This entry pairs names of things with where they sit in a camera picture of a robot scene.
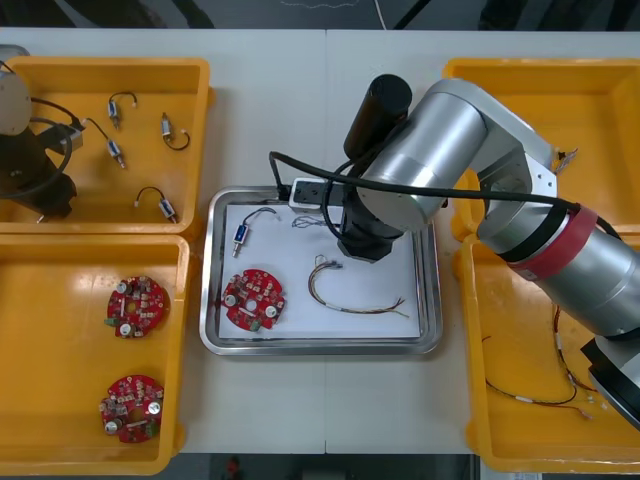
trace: wire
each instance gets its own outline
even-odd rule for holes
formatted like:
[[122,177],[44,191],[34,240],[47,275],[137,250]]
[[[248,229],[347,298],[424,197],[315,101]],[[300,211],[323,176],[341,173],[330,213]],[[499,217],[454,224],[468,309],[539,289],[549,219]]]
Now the wire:
[[[482,343],[484,343],[486,340],[490,339],[491,335],[486,336],[482,339]],[[591,420],[593,417],[591,415],[589,415],[587,412],[585,412],[584,410],[582,410],[581,408],[575,407],[573,405],[566,405],[567,403],[573,401],[576,396],[578,395],[578,388],[576,387],[576,384],[573,382],[570,382],[571,385],[571,389],[573,390],[573,392],[571,393],[571,396],[569,396],[568,398],[564,399],[564,400],[555,400],[555,401],[547,401],[547,400],[536,400],[533,398],[528,398],[528,397],[523,397],[521,395],[515,395],[513,393],[507,392],[506,390],[502,390],[501,388],[496,387],[493,383],[491,383],[489,381],[488,378],[485,378],[485,383],[487,384],[487,386],[489,388],[491,388],[492,390],[494,390],[495,392],[504,395],[505,397],[509,397],[513,400],[517,400],[519,402],[523,402],[523,403],[529,403],[532,405],[540,405],[541,407],[555,407],[555,408],[569,408],[571,410],[575,410],[576,412],[578,412],[580,415],[582,415],[583,417]]]
[[100,133],[102,134],[102,136],[103,136],[104,138],[106,138],[106,139],[107,139],[107,141],[109,140],[109,136],[104,132],[104,130],[102,129],[102,127],[101,127],[100,125],[98,125],[98,123],[97,123],[93,118],[87,117],[87,118],[83,118],[83,119],[82,119],[82,125],[86,125],[86,124],[87,124],[87,122],[93,123],[93,124],[96,126],[96,128],[97,128],[98,130],[100,130]]
[[48,107],[53,107],[56,110],[60,110],[61,112],[67,114],[69,118],[71,118],[71,126],[76,130],[82,130],[82,122],[80,119],[75,116],[70,110],[64,108],[62,105],[58,105],[57,103],[51,102],[49,100],[45,100],[44,98],[31,97],[31,101],[33,103],[40,103],[42,105],[47,105]]
[[386,30],[387,26],[384,23],[384,18],[382,17],[382,10],[380,10],[380,4],[378,3],[378,0],[373,0],[373,3],[376,6],[376,12],[378,12],[378,19],[380,20],[380,25],[382,25],[382,29]]
[[249,220],[251,217],[253,217],[254,215],[258,215],[259,213],[262,212],[269,212],[269,213],[273,213],[274,215],[278,215],[278,212],[276,212],[273,208],[270,207],[262,207],[259,208],[258,210],[254,210],[253,212],[251,212],[249,215],[247,215],[246,217],[244,217],[244,220],[242,221],[242,225],[246,225],[247,224],[247,220]]
[[179,152],[181,150],[184,150],[185,148],[187,148],[189,146],[189,144],[191,143],[191,137],[189,136],[189,134],[187,133],[187,131],[183,128],[182,130],[180,130],[182,133],[184,133],[184,136],[187,137],[187,143],[185,143],[184,145],[180,146],[180,147],[174,147],[173,145],[171,145],[171,140],[169,140],[169,137],[163,137],[164,138],[164,143],[167,144],[167,147],[169,147],[171,150],[175,150],[176,152]]
[[47,180],[45,180],[44,182],[42,182],[39,185],[36,185],[33,188],[30,188],[28,190],[22,190],[19,192],[13,192],[13,193],[3,193],[0,194],[0,199],[5,199],[5,200],[10,200],[10,199],[15,199],[15,198],[20,198],[20,197],[24,197],[27,195],[33,195],[34,193],[38,193],[42,190],[44,190],[45,188],[49,187],[50,185],[53,185],[53,183],[58,180],[58,178],[60,177],[60,175],[62,175],[62,172],[64,172],[64,169],[67,168],[67,165],[69,164],[69,160],[71,160],[71,152],[73,151],[73,145],[71,144],[71,137],[69,136],[69,133],[64,129],[63,125],[54,122],[53,120],[49,120],[48,118],[41,118],[41,117],[32,117],[31,118],[31,122],[33,123],[46,123],[48,125],[51,125],[54,128],[57,128],[60,133],[62,134],[62,136],[64,137],[64,157],[62,159],[62,163],[60,163],[60,166],[58,167],[58,169],[53,172],[53,175],[51,175]]
[[[270,156],[274,160],[280,161],[285,165],[300,170],[301,172],[316,177],[332,180],[334,182],[352,185],[354,187],[376,190],[379,192],[400,193],[404,195],[418,195],[421,197],[438,197],[438,198],[468,198],[472,200],[500,200],[508,202],[534,202],[546,205],[553,205],[565,208],[570,211],[578,211],[581,206],[579,203],[569,202],[558,197],[548,197],[546,195],[536,195],[531,193],[517,192],[494,192],[494,191],[477,191],[477,190],[458,190],[454,188],[432,188],[432,187],[412,187],[409,185],[395,185],[391,183],[374,182],[358,177],[347,177],[337,173],[332,173],[322,168],[314,167],[307,163],[296,160],[283,153],[270,152]],[[620,235],[615,229],[602,217],[598,216],[598,225],[609,235],[620,239]]]
[[123,91],[123,92],[116,92],[116,93],[112,94],[112,95],[109,97],[109,101],[110,101],[110,102],[111,102],[111,101],[113,101],[113,97],[116,97],[116,96],[118,96],[118,95],[131,95],[131,96],[133,97],[133,106],[134,106],[134,107],[137,107],[137,106],[138,106],[138,97],[136,96],[136,94],[135,94],[135,93],[130,92],[130,91],[128,91],[128,90],[127,90],[127,91]]
[[553,315],[553,335],[554,335],[554,340],[556,342],[556,352],[558,354],[558,360],[560,361],[560,364],[562,365],[562,368],[564,369],[565,373],[567,374],[567,376],[569,377],[569,381],[574,384],[577,385],[578,387],[582,388],[583,390],[587,390],[589,392],[597,392],[597,390],[593,387],[590,387],[589,385],[586,385],[585,383],[581,382],[578,377],[576,376],[575,373],[573,373],[571,371],[571,369],[569,368],[569,365],[567,365],[567,361],[564,358],[564,353],[562,351],[562,340],[560,338],[560,333],[559,333],[559,329],[558,329],[558,324],[560,321],[560,306],[556,305],[555,306],[555,313]]
[[156,192],[158,192],[160,194],[160,198],[162,200],[166,200],[164,193],[162,193],[162,190],[160,190],[158,187],[143,187],[140,189],[140,191],[138,192],[138,196],[136,197],[135,202],[133,202],[133,206],[137,207],[138,205],[140,205],[140,197],[142,196],[142,194],[145,192],[145,190],[155,190]]
[[397,313],[398,315],[402,315],[405,318],[409,318],[408,315],[396,310],[397,307],[399,307],[404,303],[403,298],[398,298],[398,300],[396,300],[396,303],[394,303],[390,307],[371,308],[371,309],[339,307],[337,305],[332,305],[331,303],[323,300],[322,297],[320,297],[320,295],[316,291],[316,287],[315,287],[316,277],[323,270],[327,270],[327,269],[340,270],[342,268],[343,268],[343,265],[341,263],[338,263],[335,260],[328,261],[324,257],[324,255],[318,255],[316,257],[316,267],[311,271],[311,274],[309,275],[309,280],[307,283],[307,288],[309,289],[309,293],[311,294],[311,296],[316,302],[318,302],[321,305],[324,305],[327,308],[330,308],[331,310],[336,310],[338,312],[355,313],[355,314],[361,314],[361,315],[379,315],[381,313]]
[[13,68],[11,68],[9,65],[6,64],[6,62],[3,62],[2,60],[0,60],[0,67],[4,67],[7,70],[9,70],[11,73],[16,73]]
[[291,222],[291,227],[293,228],[307,228],[307,227],[324,227],[327,223],[324,220],[320,220],[319,218],[312,217],[311,215],[301,215],[296,217]]

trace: metal tray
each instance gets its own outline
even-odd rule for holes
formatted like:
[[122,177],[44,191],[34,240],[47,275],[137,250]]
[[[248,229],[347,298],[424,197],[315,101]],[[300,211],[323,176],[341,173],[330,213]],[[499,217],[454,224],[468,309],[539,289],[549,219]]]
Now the metal tray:
[[200,338],[218,355],[402,355],[427,353],[442,336],[433,224],[414,234],[420,336],[412,338],[220,338],[220,290],[227,205],[285,205],[274,187],[230,187],[211,200],[202,268]]

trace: red band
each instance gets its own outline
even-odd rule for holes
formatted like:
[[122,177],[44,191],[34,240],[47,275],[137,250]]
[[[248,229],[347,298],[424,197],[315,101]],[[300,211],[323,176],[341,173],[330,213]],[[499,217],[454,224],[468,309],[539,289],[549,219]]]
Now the red band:
[[509,263],[509,267],[521,273],[528,280],[544,280],[566,267],[585,246],[591,232],[596,228],[598,214],[593,210],[580,207],[571,215],[569,223],[558,238],[531,260],[521,263]]

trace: white table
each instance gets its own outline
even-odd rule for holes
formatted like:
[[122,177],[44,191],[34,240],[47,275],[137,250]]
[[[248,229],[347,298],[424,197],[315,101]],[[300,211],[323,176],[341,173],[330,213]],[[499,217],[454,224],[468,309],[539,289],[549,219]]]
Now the white table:
[[[271,183],[269,150],[324,167],[369,82],[405,78],[419,99],[456,56],[637,57],[635,33],[1,29],[34,55],[200,56],[218,97],[208,122],[201,208],[226,185]],[[295,173],[284,170],[284,179]],[[187,333],[181,420],[187,452],[465,453],[464,328],[457,248],[439,215],[440,346],[423,357],[221,358]],[[268,399],[268,412],[255,407]]]

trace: circuit board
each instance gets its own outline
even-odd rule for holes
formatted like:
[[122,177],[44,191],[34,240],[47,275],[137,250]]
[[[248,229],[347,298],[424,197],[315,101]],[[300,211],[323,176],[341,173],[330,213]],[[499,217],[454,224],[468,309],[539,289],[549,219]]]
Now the circuit board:
[[108,435],[123,443],[140,443],[155,437],[162,423],[164,389],[145,375],[123,377],[107,390],[100,416]]
[[115,327],[116,337],[144,337],[169,310],[164,289],[146,276],[122,280],[109,298],[105,323]]
[[250,332],[257,332],[260,327],[271,329],[285,304],[280,282],[270,273],[257,269],[234,275],[222,301],[227,307],[227,318]]

